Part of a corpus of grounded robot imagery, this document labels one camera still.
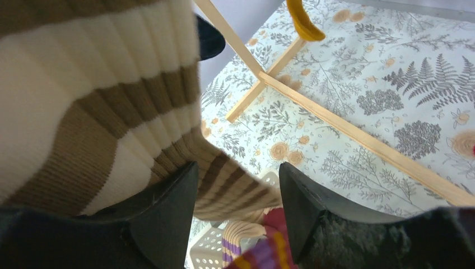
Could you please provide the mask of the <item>purple striped beige sock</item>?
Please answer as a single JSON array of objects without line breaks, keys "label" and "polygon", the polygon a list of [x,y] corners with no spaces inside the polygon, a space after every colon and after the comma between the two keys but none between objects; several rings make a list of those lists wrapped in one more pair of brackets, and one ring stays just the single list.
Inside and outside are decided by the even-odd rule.
[{"label": "purple striped beige sock", "polygon": [[282,207],[265,209],[246,221],[230,221],[222,236],[223,268],[296,269]]}]

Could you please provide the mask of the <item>brown cream striped sock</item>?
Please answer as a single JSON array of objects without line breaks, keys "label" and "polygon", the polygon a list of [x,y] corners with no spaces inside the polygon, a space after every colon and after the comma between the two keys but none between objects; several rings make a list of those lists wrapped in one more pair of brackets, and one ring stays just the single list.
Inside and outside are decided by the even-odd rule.
[{"label": "brown cream striped sock", "polygon": [[194,215],[281,205],[202,135],[190,1],[1,2],[1,204],[91,215],[198,163]]}]

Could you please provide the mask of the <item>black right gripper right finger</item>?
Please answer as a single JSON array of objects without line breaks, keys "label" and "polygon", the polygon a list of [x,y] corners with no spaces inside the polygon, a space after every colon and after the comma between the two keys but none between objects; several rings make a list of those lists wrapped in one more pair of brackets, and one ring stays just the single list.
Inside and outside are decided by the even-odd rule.
[{"label": "black right gripper right finger", "polygon": [[300,268],[473,268],[474,208],[402,218],[333,192],[289,163],[279,168],[290,250]]}]

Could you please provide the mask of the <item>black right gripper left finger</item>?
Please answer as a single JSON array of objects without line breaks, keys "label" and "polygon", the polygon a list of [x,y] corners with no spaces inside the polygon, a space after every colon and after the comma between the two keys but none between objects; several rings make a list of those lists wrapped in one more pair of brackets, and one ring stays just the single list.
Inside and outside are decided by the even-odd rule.
[{"label": "black right gripper left finger", "polygon": [[183,268],[198,165],[91,216],[1,208],[2,268]]}]

